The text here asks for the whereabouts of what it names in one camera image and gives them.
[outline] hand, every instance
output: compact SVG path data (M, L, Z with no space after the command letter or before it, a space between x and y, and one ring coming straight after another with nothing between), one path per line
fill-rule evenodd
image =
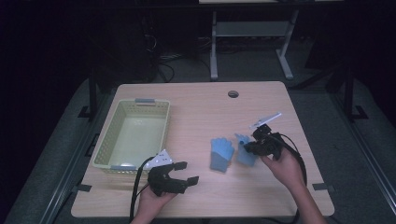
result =
M140 194L139 207L132 224L149 224L177 194L163 193L161 197L155 195L150 187L146 187Z
M282 153L277 161L266 156L262 156L261 159L276 179L289 190L305 186L300 164L287 149L282 148Z

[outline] dark background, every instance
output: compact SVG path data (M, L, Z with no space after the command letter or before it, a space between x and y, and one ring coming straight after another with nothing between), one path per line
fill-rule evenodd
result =
M142 48L146 43L143 35L136 36L142 28L137 25L139 17L125 10L117 16L113 12L76 10L73 1L0 0L0 222L73 93L92 69L103 91L121 82L149 82L155 77L156 55ZM316 38L307 66L326 69L348 62L396 126L396 13L392 2L341 7L326 15L312 12L301 12L293 36ZM211 14L158 12L152 21L149 32L193 57L196 51L191 46L195 46L196 36L210 32ZM134 32L125 34L123 28ZM122 46L133 54L123 54ZM124 60L134 63L125 66ZM134 77L123 76L131 72Z

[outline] desk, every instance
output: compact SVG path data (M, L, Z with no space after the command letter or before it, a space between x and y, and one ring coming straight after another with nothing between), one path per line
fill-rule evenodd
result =
M229 91L239 92L230 98ZM103 130L109 124L120 99L154 98L171 103L166 149L175 161L187 161L183 171L173 178L198 175L198 185L189 187L165 206L159 217L284 217L294 216L296 205L288 190L261 161L246 167L235 161L235 133L251 135L249 125L277 111L282 116L271 121L274 132L290 137L304 158L308 188L324 216L334 212L327 190L314 190L323 183L303 128L287 90L281 82L209 82L177 84L121 85L109 109ZM101 132L98 142L104 137ZM232 141L235 153L227 173L209 169L210 140L225 137ZM146 180L141 179L143 186ZM82 180L92 186L79 191L72 207L75 217L128 217L134 176L105 174L92 166Z
M315 2L331 2L342 0L316 0ZM231 3L268 3L273 4L275 0L200 0L201 4L231 4ZM212 21L212 46L210 52L210 79L217 80L218 66L216 56L217 36L284 36L285 41L280 49L276 50L276 57L279 59L286 79L293 79L286 59L291 35L297 21L299 10L294 9L288 21L217 21L216 11L213 12Z

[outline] plastic basket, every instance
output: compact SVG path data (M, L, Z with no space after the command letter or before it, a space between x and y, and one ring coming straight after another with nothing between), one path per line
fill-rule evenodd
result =
M165 100L120 100L93 166L106 173L135 174L145 159L165 148L169 109Z

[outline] gray carpet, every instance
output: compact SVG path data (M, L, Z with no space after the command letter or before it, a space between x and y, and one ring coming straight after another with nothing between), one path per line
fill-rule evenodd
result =
M246 50L234 54L219 54L219 81L265 81L279 80L285 85L295 85L317 71L304 69L310 44L293 43L288 59L294 80L286 80L280 68L274 49L277 44L264 45L264 49ZM200 60L179 59L170 65L175 70L172 82L209 81L208 54L200 55ZM167 77L168 67L161 66ZM290 91L290 98L303 125L327 185L334 187L330 192L335 213L328 217L329 223L396 223L380 187L377 185L368 163L362 155L360 145L351 131L337 104L340 94L330 95L324 90L327 79L323 78L302 91ZM163 82L157 77L155 82ZM32 171L21 195L14 204L6 223L127 223L127 218L75 218L70 214L76 193L68 193L83 177L89 162L86 151L91 140L99 133L114 92L98 93L100 110L91 123L78 118L80 109L89 103L88 83L82 83L69 106L64 111L40 160ZM392 161L396 146L394 128L375 105L370 92L356 82L355 103L363 107L369 119L357 120L357 127L373 149L375 157L392 183L395 183L396 167ZM68 167L72 173L65 175ZM53 195L62 195L60 203L50 208ZM273 223L264 219L214 219L212 223Z

